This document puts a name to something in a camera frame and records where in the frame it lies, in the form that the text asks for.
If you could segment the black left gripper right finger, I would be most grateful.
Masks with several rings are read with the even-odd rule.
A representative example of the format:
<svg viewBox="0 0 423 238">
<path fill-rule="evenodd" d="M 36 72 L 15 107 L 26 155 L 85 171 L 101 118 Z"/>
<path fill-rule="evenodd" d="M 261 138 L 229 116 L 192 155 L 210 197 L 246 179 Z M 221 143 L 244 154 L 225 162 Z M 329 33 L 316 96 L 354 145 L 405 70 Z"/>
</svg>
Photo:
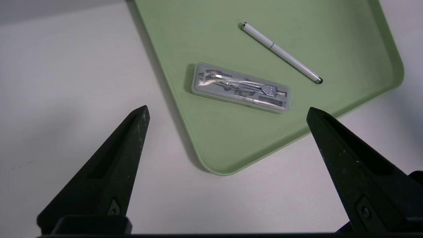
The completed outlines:
<svg viewBox="0 0 423 238">
<path fill-rule="evenodd" d="M 338 232 L 422 232 L 422 171 L 405 174 L 323 110 L 306 121 L 349 218 Z"/>
</svg>

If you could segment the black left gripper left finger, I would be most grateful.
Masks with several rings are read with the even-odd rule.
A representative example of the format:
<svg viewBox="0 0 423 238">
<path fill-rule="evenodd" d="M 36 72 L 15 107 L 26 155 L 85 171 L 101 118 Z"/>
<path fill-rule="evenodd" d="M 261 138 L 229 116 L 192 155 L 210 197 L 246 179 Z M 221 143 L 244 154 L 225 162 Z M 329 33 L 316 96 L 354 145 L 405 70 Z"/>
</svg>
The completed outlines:
<svg viewBox="0 0 423 238">
<path fill-rule="evenodd" d="M 150 121 L 133 110 L 37 217 L 43 234 L 130 234 L 126 216 Z"/>
</svg>

